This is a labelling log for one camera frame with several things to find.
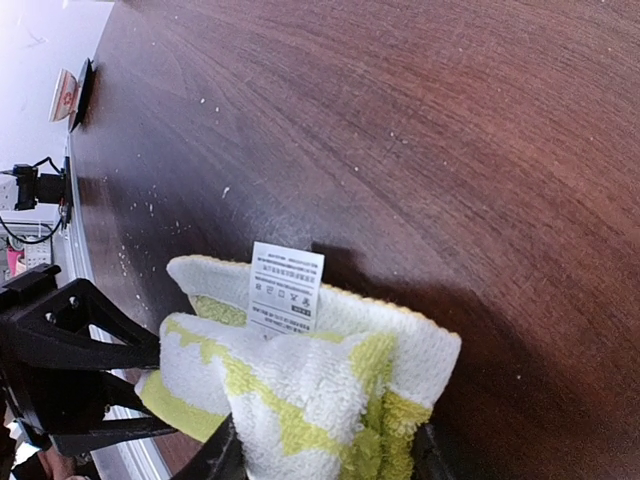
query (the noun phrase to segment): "white tag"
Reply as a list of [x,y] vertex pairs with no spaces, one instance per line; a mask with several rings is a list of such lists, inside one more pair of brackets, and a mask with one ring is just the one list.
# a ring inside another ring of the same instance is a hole
[[324,255],[255,242],[249,325],[267,338],[313,332]]

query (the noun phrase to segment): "folded towel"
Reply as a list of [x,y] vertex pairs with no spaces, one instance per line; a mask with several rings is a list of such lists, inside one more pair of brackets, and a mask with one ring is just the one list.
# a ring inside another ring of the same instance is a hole
[[151,411],[201,441],[232,412],[251,478],[410,478],[457,335],[322,286],[314,334],[266,341],[245,328],[248,265],[191,256],[168,271],[199,317],[163,323],[160,371],[137,388]]

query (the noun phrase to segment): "white wall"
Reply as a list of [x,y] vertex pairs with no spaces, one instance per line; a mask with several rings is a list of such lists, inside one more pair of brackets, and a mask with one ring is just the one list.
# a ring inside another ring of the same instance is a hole
[[[66,120],[49,123],[61,68],[77,75],[93,57],[112,4],[0,0],[0,170],[50,156],[61,165]],[[57,218],[57,207],[5,212],[5,220]]]

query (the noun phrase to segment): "dark wood grain surface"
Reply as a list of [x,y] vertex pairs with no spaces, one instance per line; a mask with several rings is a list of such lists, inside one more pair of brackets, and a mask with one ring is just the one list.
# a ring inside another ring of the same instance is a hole
[[76,166],[127,313],[188,308],[176,255],[323,252],[460,333],[436,426],[485,476],[640,476],[636,2],[129,1],[96,64]]

